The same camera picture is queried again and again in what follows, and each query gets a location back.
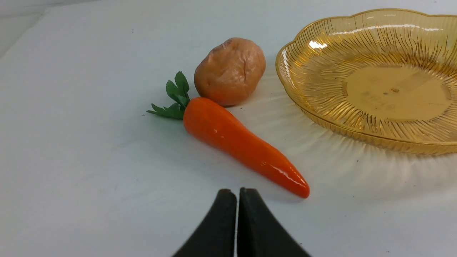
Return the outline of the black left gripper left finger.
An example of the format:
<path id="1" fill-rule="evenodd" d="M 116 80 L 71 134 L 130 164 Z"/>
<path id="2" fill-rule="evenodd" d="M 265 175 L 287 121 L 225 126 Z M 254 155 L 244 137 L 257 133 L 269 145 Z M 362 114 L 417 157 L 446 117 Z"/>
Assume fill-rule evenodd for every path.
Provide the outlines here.
<path id="1" fill-rule="evenodd" d="M 237 198 L 230 189 L 220 189 L 215 200 L 175 257 L 233 257 Z"/>

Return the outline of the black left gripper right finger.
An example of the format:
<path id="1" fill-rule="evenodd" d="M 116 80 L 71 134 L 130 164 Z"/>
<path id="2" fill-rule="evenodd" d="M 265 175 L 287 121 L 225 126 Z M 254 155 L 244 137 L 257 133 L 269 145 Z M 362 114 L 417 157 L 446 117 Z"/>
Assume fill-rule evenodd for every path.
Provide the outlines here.
<path id="1" fill-rule="evenodd" d="M 281 226 L 256 189 L 239 193 L 238 257 L 309 257 Z"/>

